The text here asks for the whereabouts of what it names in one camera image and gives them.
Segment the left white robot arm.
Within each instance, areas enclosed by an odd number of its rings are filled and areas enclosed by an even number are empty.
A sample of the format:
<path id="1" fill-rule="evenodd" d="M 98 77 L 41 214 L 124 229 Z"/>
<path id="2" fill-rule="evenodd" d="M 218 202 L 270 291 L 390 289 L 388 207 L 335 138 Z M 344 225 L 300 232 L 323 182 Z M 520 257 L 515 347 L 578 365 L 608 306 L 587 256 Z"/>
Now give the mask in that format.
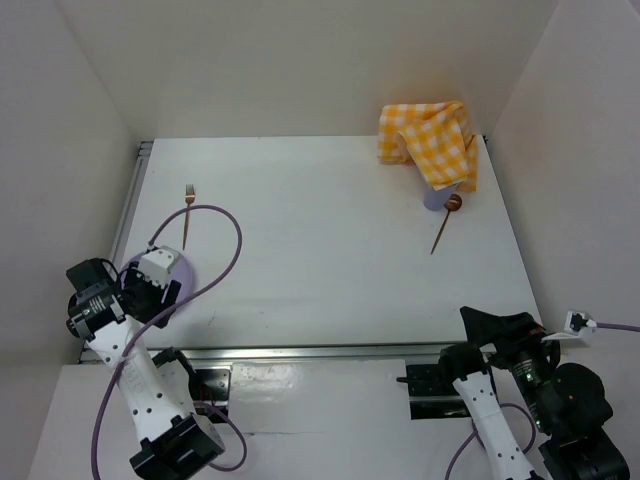
<path id="1" fill-rule="evenodd" d="M 184 354 L 169 347 L 151 355 L 142 340 L 128 345 L 143 325 L 176 303 L 182 284 L 172 271 L 179 263 L 176 253 L 160 260 L 153 252 L 120 276 L 100 258 L 66 272 L 75 289 L 67 328 L 120 373 L 116 384 L 140 445 L 129 462 L 142 479 L 189 479 L 225 451 L 210 418 L 194 405 L 199 377 Z"/>

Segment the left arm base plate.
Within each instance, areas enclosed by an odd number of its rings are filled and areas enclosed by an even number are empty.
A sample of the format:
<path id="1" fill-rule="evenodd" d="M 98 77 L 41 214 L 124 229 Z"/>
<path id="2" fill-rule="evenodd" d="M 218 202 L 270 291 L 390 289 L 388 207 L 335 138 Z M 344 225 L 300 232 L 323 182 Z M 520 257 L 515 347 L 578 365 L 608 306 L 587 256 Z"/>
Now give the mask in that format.
<path id="1" fill-rule="evenodd" d="M 228 415 L 231 392 L 232 366 L 214 365 L 196 368 L 196 386 L 191 389 L 192 398 L 213 404 Z"/>

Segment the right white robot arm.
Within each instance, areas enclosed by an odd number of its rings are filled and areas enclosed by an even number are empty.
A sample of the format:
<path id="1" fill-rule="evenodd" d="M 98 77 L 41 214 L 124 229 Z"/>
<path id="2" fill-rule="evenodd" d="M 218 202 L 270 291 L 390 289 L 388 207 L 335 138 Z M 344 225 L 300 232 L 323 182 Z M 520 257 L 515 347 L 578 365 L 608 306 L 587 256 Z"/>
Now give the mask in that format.
<path id="1" fill-rule="evenodd" d="M 597 323 L 571 311 L 565 329 L 550 334 L 527 312 L 498 316 L 460 310 L 467 340 L 443 349 L 436 379 L 457 392 L 470 413 L 496 479 L 536 479 L 504 417 L 491 382 L 493 368 L 508 371 L 538 432 L 544 466 L 553 479 L 627 479 L 626 460 L 603 429 L 613 409 L 600 377 L 560 360 L 563 340 L 584 339 Z"/>

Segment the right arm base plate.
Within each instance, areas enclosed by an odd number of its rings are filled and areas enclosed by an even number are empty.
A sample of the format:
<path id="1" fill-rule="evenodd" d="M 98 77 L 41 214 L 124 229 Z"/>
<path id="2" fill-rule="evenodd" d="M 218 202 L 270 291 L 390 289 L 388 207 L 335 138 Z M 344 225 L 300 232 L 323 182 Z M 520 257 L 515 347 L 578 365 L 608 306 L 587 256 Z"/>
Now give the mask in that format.
<path id="1" fill-rule="evenodd" d="M 437 364 L 410 364 L 396 382 L 407 387 L 412 420 L 469 418 L 464 401 Z"/>

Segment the yellow checkered cloth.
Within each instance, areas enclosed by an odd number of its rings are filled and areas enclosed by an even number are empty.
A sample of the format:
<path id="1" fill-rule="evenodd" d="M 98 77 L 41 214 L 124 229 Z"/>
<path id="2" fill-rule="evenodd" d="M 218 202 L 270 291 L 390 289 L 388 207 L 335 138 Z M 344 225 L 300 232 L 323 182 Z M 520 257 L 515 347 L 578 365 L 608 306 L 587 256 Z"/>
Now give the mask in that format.
<path id="1" fill-rule="evenodd" d="M 436 191 L 450 186 L 462 192 L 477 188 L 477 140 L 460 101 L 384 106 L 377 149 L 382 163 L 414 164 Z"/>

